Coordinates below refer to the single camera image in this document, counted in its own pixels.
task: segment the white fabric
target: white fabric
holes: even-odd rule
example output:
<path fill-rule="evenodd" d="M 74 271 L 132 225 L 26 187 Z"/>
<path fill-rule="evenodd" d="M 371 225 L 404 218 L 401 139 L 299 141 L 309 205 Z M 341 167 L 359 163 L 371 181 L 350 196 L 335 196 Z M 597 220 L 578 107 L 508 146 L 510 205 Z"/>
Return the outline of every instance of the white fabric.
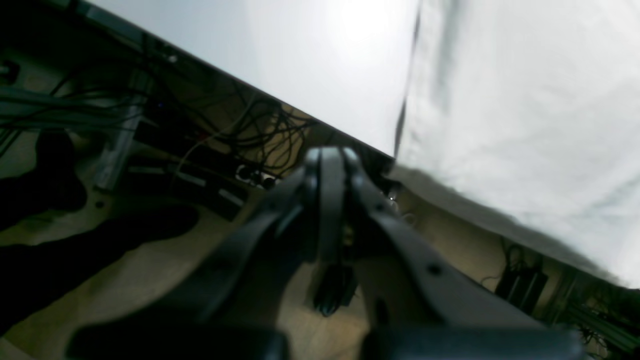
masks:
<path fill-rule="evenodd" d="M 640 2 L 424 0 L 392 176 L 640 287 Z"/>

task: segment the white table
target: white table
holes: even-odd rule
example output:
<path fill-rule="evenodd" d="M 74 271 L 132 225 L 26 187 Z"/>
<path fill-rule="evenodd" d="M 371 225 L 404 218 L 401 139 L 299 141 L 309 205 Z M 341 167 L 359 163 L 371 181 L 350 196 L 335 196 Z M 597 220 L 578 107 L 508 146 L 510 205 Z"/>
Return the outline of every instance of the white table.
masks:
<path fill-rule="evenodd" d="M 418 0 L 90 0 L 393 156 Z"/>

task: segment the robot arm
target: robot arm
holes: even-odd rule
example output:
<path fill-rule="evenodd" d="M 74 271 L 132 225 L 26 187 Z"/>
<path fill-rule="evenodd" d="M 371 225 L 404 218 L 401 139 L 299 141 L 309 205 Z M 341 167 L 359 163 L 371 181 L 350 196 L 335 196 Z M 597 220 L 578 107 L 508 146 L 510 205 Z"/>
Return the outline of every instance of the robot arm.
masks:
<path fill-rule="evenodd" d="M 72 359 L 287 359 L 275 330 L 302 262 L 352 266 L 372 331 L 363 359 L 582 359 L 473 283 L 388 207 L 350 149 L 312 149 L 187 279 L 126 318 L 79 331 Z"/>

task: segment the black plastic part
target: black plastic part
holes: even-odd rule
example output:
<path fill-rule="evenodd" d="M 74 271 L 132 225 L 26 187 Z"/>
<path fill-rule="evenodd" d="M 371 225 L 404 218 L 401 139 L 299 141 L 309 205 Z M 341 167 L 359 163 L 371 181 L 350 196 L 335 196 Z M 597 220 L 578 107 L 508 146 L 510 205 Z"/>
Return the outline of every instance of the black plastic part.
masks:
<path fill-rule="evenodd" d="M 73 360 L 288 358 L 287 338 L 275 330 L 183 323 L 89 327 L 67 350 Z"/>
<path fill-rule="evenodd" d="M 336 147 L 324 148 L 320 155 L 318 187 L 318 260 L 338 264 L 344 231 L 344 160 Z"/>
<path fill-rule="evenodd" d="M 357 287 L 353 268 L 329 266 L 314 296 L 314 308 L 322 315 L 330 316 L 340 306 L 349 306 Z"/>
<path fill-rule="evenodd" d="M 366 360 L 582 360 L 578 336 L 548 329 L 380 327 L 364 339 Z"/>
<path fill-rule="evenodd" d="M 505 271 L 495 294 L 526 314 L 531 314 L 548 280 L 538 269 Z"/>

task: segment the wire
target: wire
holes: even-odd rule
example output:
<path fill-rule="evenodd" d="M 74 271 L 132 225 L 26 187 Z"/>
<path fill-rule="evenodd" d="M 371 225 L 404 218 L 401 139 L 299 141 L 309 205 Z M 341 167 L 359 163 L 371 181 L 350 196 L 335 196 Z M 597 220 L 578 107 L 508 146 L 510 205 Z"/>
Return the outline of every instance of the wire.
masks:
<path fill-rule="evenodd" d="M 255 96 L 257 95 L 257 93 L 253 93 L 252 98 L 250 100 L 250 105 L 251 103 L 255 100 Z M 199 146 L 201 146 L 202 144 L 208 142 L 209 140 L 213 140 L 215 139 L 217 136 L 219 136 L 220 134 L 222 134 L 222 132 L 232 129 L 234 126 L 236 126 L 236 124 L 238 122 L 240 122 L 242 119 L 244 119 L 244 117 L 246 116 L 246 113 L 249 111 L 249 109 L 251 108 L 251 106 L 247 106 L 242 115 L 240 115 L 240 117 L 234 121 L 233 123 L 231 123 L 229 126 L 225 127 L 224 129 L 218 131 L 215 134 L 212 134 L 211 136 L 208 136 L 207 138 L 200 140 L 199 142 L 197 142 L 196 144 L 194 144 L 194 146 L 192 146 L 182 157 L 182 159 L 180 159 L 180 161 L 178 162 L 178 166 L 175 169 L 175 173 L 173 174 L 173 177 L 171 179 L 171 185 L 170 185 L 170 189 L 173 188 L 173 184 L 175 183 L 175 178 L 178 176 L 178 173 L 180 172 L 180 169 L 182 168 L 182 165 L 184 164 L 184 162 L 187 160 L 187 158 L 189 157 L 189 155 L 191 155 L 191 153 L 197 149 Z"/>
<path fill-rule="evenodd" d="M 149 63 L 150 58 L 147 56 L 146 47 L 143 49 L 143 52 L 144 54 L 141 61 L 116 58 L 92 60 L 81 64 L 65 75 L 50 91 L 50 94 L 59 94 L 66 84 L 72 81 L 75 82 L 78 77 L 84 76 L 89 71 L 94 71 L 103 67 L 116 66 L 132 70 L 140 70 L 154 80 L 159 89 L 157 94 L 149 94 L 148 92 L 131 88 L 129 86 L 94 85 L 89 88 L 79 90 L 75 89 L 70 92 L 65 92 L 61 97 L 82 101 L 116 99 L 119 102 L 114 106 L 99 107 L 98 110 L 117 109 L 118 107 L 126 106 L 142 107 L 148 101 L 157 101 L 158 103 L 166 103 L 171 107 L 171 109 L 177 110 L 178 113 L 183 116 L 182 119 L 201 120 L 202 122 L 188 121 L 189 127 L 186 129 L 190 129 L 192 133 L 185 133 L 185 135 L 187 137 L 192 136 L 195 138 L 206 136 L 206 138 L 197 142 L 194 147 L 188 151 L 186 157 L 183 158 L 181 162 L 184 162 L 198 146 L 215 139 L 229 147 L 231 156 L 242 158 L 249 163 L 255 162 L 257 168 L 262 172 L 272 172 L 277 170 L 280 171 L 279 176 L 281 177 L 299 163 L 301 151 L 298 151 L 297 154 L 295 154 L 294 149 L 298 146 L 300 146 L 300 148 L 304 146 L 304 143 L 306 142 L 306 129 L 317 124 L 313 118 L 293 115 L 293 110 L 290 113 L 287 113 L 282 108 L 282 103 L 270 97 L 260 96 L 259 98 L 259 92 L 256 90 L 253 90 L 251 100 L 247 101 L 245 96 L 247 88 L 243 88 L 240 83 L 233 80 L 231 81 L 231 85 L 234 87 L 234 92 L 229 93 L 227 89 L 227 91 L 224 94 L 221 94 L 220 97 L 216 97 L 215 94 L 211 94 L 195 99 L 189 99 L 188 101 L 190 101 L 191 104 L 196 104 L 196 107 L 189 106 L 185 102 L 180 102 L 164 79 L 154 69 L 152 69 Z M 128 95 L 136 95 L 137 97 L 135 97 L 135 99 L 140 99 L 139 97 L 142 97 L 143 102 L 140 104 L 133 104 L 130 99 L 121 99 Z M 236 95 L 237 98 L 245 105 L 244 110 L 231 125 L 224 129 L 220 129 L 211 122 L 210 118 L 202 113 L 201 110 L 207 109 L 208 107 L 217 104 L 220 101 L 224 101 L 234 95 Z M 69 107 L 51 106 L 24 116 L 8 116 L 8 121 L 5 121 L 4 124 L 0 124 L 0 127 L 14 129 L 17 131 L 50 127 L 134 131 L 133 129 L 125 129 L 117 126 L 117 124 L 124 122 L 131 117 L 120 118 L 113 122 L 83 124 L 77 120 L 55 119 L 51 116 L 52 114 L 56 114 L 56 117 L 60 117 L 60 115 L 64 114 L 58 113 L 58 111 L 73 112 L 85 110 L 96 110 L 96 107 L 84 104 Z M 269 130 L 263 130 L 259 125 L 260 121 L 263 120 L 272 121 L 269 125 Z M 174 120 L 167 117 L 164 121 L 168 121 L 170 124 L 173 124 Z M 252 127 L 255 128 L 255 133 L 248 134 L 247 131 Z M 249 153 L 248 151 L 250 149 L 259 150 L 258 159 L 251 161 L 246 159 L 246 155 Z"/>
<path fill-rule="evenodd" d="M 0 151 L 0 159 L 6 154 L 11 145 L 20 137 L 22 131 L 16 131 L 12 129 L 7 129 L 3 133 L 3 137 L 0 140 L 0 146 L 4 145 L 2 151 Z"/>
<path fill-rule="evenodd" d="M 482 286 L 484 286 L 484 282 L 487 280 L 500 280 L 506 272 L 519 272 L 529 267 L 524 259 L 524 248 L 522 246 L 513 244 L 507 247 L 504 237 L 500 235 L 500 247 L 502 248 L 502 253 L 504 254 L 504 270 L 500 275 L 487 276 L 482 278 L 480 280 L 480 285 Z M 515 252 L 518 252 L 518 257 L 516 258 L 516 261 L 513 262 L 513 254 Z"/>

